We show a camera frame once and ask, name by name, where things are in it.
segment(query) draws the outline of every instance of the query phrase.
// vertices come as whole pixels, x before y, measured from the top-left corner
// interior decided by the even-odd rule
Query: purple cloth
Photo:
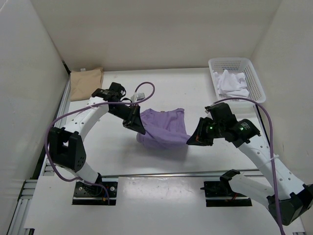
[[[184,109],[157,112],[147,109],[140,114],[146,134],[137,134],[137,141],[146,148],[173,149],[186,146]]]

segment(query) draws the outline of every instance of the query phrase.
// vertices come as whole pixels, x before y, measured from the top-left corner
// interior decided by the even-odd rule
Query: folded garment
[[[137,141],[146,148],[173,149],[186,146],[184,109],[157,112],[147,109],[140,114],[146,134],[137,134]]]
[[[249,91],[246,89],[246,77],[243,72],[238,74],[229,73],[224,70],[222,75],[214,72],[217,80],[217,90],[219,94],[226,97],[245,97],[249,96]]]
[[[90,71],[75,72],[70,74],[70,100],[89,99],[91,94],[102,88],[103,68]]]

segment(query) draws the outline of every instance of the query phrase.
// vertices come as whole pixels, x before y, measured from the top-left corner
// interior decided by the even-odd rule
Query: brown paper bag
[[[103,68],[70,74],[70,101],[89,99],[91,94],[102,88]]]

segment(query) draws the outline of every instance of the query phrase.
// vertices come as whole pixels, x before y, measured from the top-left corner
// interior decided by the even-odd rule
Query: white cloth
[[[217,90],[219,94],[227,97],[245,97],[249,96],[249,91],[246,89],[246,77],[243,72],[238,74],[229,73],[224,70],[222,75],[214,72],[217,80]]]

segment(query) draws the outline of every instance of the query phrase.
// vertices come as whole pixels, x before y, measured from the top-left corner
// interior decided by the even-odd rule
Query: table surface
[[[102,88],[107,89],[112,82],[117,82],[125,87],[127,97],[130,97],[137,85],[144,81],[153,82],[156,93],[140,104],[141,112],[149,108],[156,111],[184,108],[186,131],[189,135],[195,131],[199,118],[206,116],[204,107],[217,100],[209,68],[105,72]],[[144,85],[139,91],[148,96],[152,88]],[[69,111],[86,104],[87,100],[71,102]],[[250,109],[249,112],[238,115],[237,118],[248,118],[261,130],[254,110]],[[214,140],[214,145],[210,147],[146,149],[136,141],[136,132],[125,129],[122,120],[111,114],[104,115],[94,125],[85,138],[84,146],[87,162],[102,175],[256,168],[246,155],[222,139]]]
[[[263,177],[255,178],[267,183]],[[202,177],[118,179],[116,206],[72,205],[75,183],[39,178],[25,221],[34,235],[278,235],[269,212],[252,207],[207,208]],[[304,232],[300,219],[286,235]]]

